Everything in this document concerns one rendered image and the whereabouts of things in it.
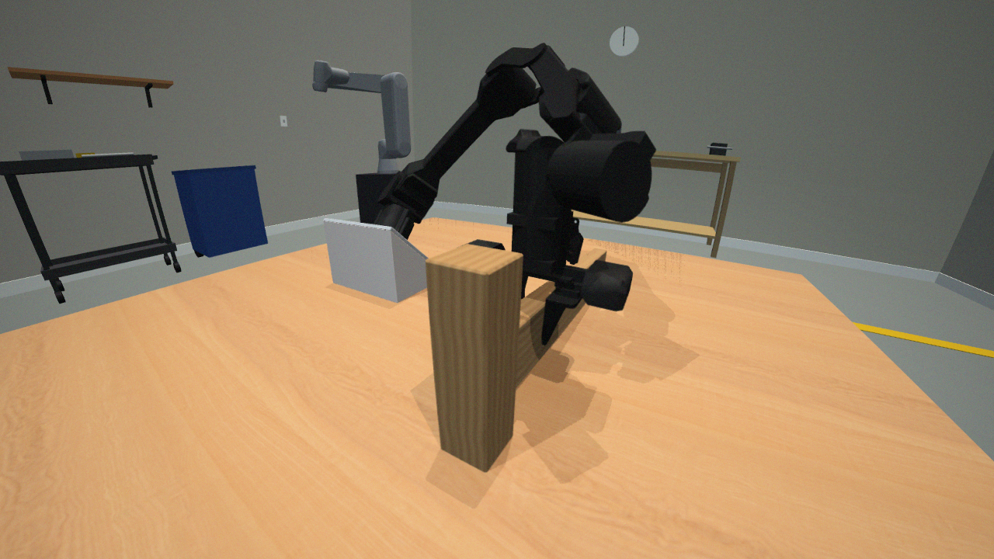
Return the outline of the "wooden post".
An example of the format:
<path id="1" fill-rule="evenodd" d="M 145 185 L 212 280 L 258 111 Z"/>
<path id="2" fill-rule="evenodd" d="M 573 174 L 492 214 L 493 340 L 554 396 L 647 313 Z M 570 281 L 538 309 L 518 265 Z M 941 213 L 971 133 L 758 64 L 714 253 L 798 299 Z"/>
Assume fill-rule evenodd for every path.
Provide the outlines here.
<path id="1" fill-rule="evenodd" d="M 513 436 L 523 259 L 469 244 L 426 259 L 440 449 L 483 473 Z"/>

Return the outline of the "wooden rail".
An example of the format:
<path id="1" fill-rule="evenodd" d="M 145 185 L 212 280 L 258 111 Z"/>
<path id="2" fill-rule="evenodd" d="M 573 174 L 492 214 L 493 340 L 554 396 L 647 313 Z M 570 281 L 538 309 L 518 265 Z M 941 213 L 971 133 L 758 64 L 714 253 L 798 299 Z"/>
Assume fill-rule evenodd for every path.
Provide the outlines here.
<path id="1" fill-rule="evenodd" d="M 588 269 L 596 259 L 605 262 L 606 253 L 607 250 L 594 248 L 594 250 L 587 252 L 586 255 L 581 257 L 578 264 L 571 264 L 570 266 Z M 569 322 L 578 314 L 579 309 L 586 303 L 584 300 L 581 300 L 575 309 L 565 308 L 560 321 L 558 321 L 556 328 L 551 333 L 549 342 L 546 345 L 542 345 L 544 304 L 546 304 L 546 299 L 551 295 L 551 291 L 556 290 L 555 284 L 556 282 L 546 282 L 521 300 L 516 388 L 524 380 L 524 377 L 527 377 L 527 374 L 531 372 L 537 361 L 549 350 L 554 341 L 560 337 L 560 334 L 567 328 Z"/>

